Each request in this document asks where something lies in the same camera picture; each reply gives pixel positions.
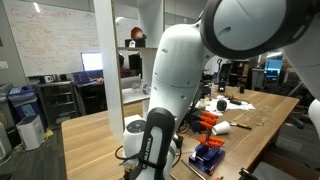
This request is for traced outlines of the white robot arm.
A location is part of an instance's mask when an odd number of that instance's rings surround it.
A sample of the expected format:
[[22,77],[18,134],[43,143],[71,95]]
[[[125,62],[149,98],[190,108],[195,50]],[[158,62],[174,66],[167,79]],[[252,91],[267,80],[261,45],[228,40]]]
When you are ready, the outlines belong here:
[[194,24],[166,29],[158,45],[145,129],[129,180],[166,180],[173,136],[213,56],[246,59],[279,49],[313,95],[320,97],[319,0],[208,0]]

